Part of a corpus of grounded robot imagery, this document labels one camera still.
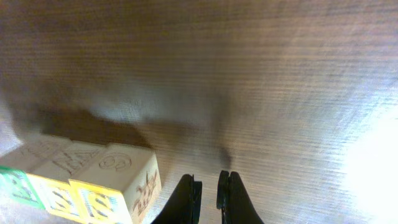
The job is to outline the green R block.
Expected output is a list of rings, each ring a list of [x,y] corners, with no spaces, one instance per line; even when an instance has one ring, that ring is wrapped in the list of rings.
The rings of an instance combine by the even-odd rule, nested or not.
[[[1,156],[1,190],[19,203],[43,209],[44,205],[27,174],[71,143],[68,138],[43,134],[24,141]]]

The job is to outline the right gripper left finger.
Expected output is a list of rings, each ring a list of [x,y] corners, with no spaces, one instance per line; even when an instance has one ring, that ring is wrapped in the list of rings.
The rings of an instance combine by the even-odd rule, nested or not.
[[[152,224],[198,224],[201,210],[202,182],[184,174],[162,211]]]

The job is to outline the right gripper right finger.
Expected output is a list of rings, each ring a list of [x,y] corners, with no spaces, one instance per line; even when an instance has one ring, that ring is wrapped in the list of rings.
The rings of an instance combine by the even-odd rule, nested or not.
[[[235,171],[220,172],[216,207],[221,210],[222,224],[264,224]]]

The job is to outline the yellow S block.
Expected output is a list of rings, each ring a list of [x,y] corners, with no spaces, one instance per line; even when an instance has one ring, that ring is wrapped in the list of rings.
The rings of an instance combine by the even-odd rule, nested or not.
[[[141,223],[162,189],[155,151],[109,144],[69,180],[86,223]]]
[[[39,141],[38,147],[28,152],[40,161],[28,170],[27,176],[37,191],[45,209],[52,215],[78,223],[85,216],[69,180],[90,166],[104,151],[105,146],[65,138]]]

